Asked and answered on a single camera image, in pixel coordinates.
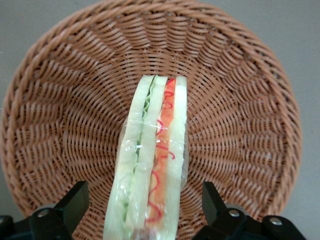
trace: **black clamp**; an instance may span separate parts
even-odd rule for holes
[[[256,221],[236,208],[227,208],[212,182],[202,187],[207,226],[192,240],[306,240],[295,225],[281,216]]]
[[[16,223],[11,216],[0,216],[0,240],[72,240],[88,207],[88,182],[79,181],[54,208],[42,208]]]

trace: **brown wicker weave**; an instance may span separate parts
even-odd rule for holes
[[[301,155],[287,76],[243,25],[193,0],[100,2],[31,47],[1,124],[4,174],[23,213],[87,180],[90,207],[73,236],[101,239],[119,133],[143,74],[188,79],[190,162],[178,239],[205,224],[203,181],[255,219],[279,214]]]

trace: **clear plastic packaging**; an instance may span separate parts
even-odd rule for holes
[[[188,158],[186,79],[143,76],[120,134],[103,239],[174,240]]]

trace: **metal screw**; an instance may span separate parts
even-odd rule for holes
[[[237,217],[240,216],[239,212],[238,212],[237,210],[235,210],[235,209],[230,210],[230,211],[229,211],[229,214],[230,214],[232,217],[235,217],[235,218],[237,218]]]
[[[281,226],[282,225],[282,222],[279,218],[276,218],[276,217],[271,217],[270,218],[270,222],[273,224],[273,225],[276,225],[276,226]]]
[[[40,211],[39,213],[38,213],[38,217],[39,218],[42,218],[42,217],[44,217],[45,215],[47,215],[49,213],[49,210],[48,209],[43,209],[42,211]]]

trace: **plastic wrap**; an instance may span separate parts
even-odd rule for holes
[[[188,175],[187,84],[143,76],[123,124],[104,240],[174,240]]]

